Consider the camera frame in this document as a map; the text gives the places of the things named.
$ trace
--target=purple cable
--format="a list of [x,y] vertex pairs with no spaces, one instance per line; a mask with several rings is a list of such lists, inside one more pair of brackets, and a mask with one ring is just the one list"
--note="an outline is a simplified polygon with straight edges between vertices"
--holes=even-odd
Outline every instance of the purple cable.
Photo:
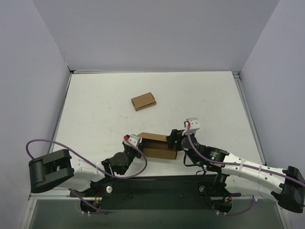
[[[199,153],[199,151],[196,149],[196,147],[194,146],[192,140],[191,140],[191,135],[190,135],[190,126],[188,125],[187,126],[187,138],[189,139],[189,142],[193,148],[193,150],[196,152],[196,154],[201,157],[203,160],[207,161],[207,162],[210,162],[210,163],[213,163],[213,164],[219,164],[219,165],[231,165],[231,166],[240,166],[240,163],[236,163],[236,162],[219,162],[219,161],[213,161],[213,160],[210,160],[208,158],[206,158],[205,156],[203,156],[201,153]],[[255,167],[255,166],[251,166],[251,165],[246,165],[246,164],[243,164],[244,167],[247,167],[247,168],[251,168],[251,169],[255,169],[255,170],[259,170],[258,167]],[[303,186],[305,187],[305,184],[292,178],[292,177],[289,177],[289,176],[286,176],[284,174],[281,174],[281,173],[278,173],[278,172],[274,172],[274,171],[271,171],[271,170],[267,170],[267,169],[264,169],[264,168],[261,168],[261,171],[263,172],[266,172],[266,173],[271,173],[271,174],[274,174],[274,175],[278,175],[280,177],[283,177],[283,178],[286,178],[288,180],[291,180],[295,183],[297,183],[298,185],[300,186]]]
[[243,211],[236,212],[236,213],[226,213],[226,214],[224,214],[223,212],[220,212],[220,211],[218,211],[218,212],[219,212],[220,214],[222,214],[222,215],[225,215],[225,216],[239,216],[239,215],[241,215],[241,214],[244,214],[244,213],[250,211],[250,210],[253,208],[253,206],[254,206],[254,202],[255,202],[255,198],[254,198],[254,196],[252,196],[251,205],[250,205],[247,209],[245,209],[245,210],[243,210]]
[[133,146],[132,144],[130,144],[128,141],[126,141],[126,140],[124,140],[124,141],[125,141],[127,144],[129,144],[132,148],[134,148],[135,150],[137,150],[137,151],[143,156],[143,158],[144,158],[144,160],[145,160],[145,166],[144,166],[144,168],[143,168],[140,172],[138,172],[138,173],[136,173],[136,174],[134,174],[134,175],[128,176],[128,177],[117,177],[117,176],[114,176],[114,175],[112,175],[112,174],[110,174],[110,173],[107,173],[106,171],[104,171],[104,170],[102,170],[101,168],[97,167],[97,166],[96,166],[94,163],[92,163],[91,161],[87,160],[87,159],[84,158],[83,156],[81,156],[81,155],[79,155],[78,153],[76,153],[76,152],[75,152],[73,149],[71,149],[70,147],[68,147],[68,146],[66,146],[66,145],[64,145],[64,144],[62,144],[62,143],[53,141],[53,140],[49,140],[49,139],[33,139],[33,140],[30,140],[30,141],[26,144],[25,149],[26,149],[28,155],[30,156],[30,158],[34,159],[34,157],[32,156],[32,154],[31,154],[30,151],[29,151],[29,144],[30,144],[30,143],[32,143],[32,142],[50,142],[50,143],[54,143],[54,144],[56,144],[56,145],[59,145],[59,146],[62,146],[62,147],[64,147],[64,148],[66,148],[67,150],[69,150],[70,152],[72,152],[73,154],[75,154],[76,156],[78,156],[80,159],[82,159],[83,161],[87,162],[89,165],[93,166],[94,168],[97,168],[100,172],[102,172],[102,173],[104,173],[104,174],[106,174],[106,175],[108,175],[108,176],[110,176],[110,177],[117,178],[117,179],[129,179],[129,178],[136,177],[137,175],[141,174],[141,173],[146,169],[146,167],[147,167],[147,159],[146,159],[145,155],[142,153],[141,150],[139,150],[137,147],[135,147],[135,146]]
[[74,190],[74,189],[71,189],[69,188],[69,191],[71,193],[73,193],[74,195],[76,195],[81,201],[83,201],[86,205],[88,205],[89,207],[93,208],[94,210],[96,210],[96,212],[92,212],[90,214],[104,214],[104,215],[107,215],[108,214],[108,211],[103,211],[103,210],[100,210],[98,208],[96,208],[95,206],[93,206],[91,203],[89,203],[88,201],[86,201],[83,197],[81,197],[80,195],[78,195],[78,193]]

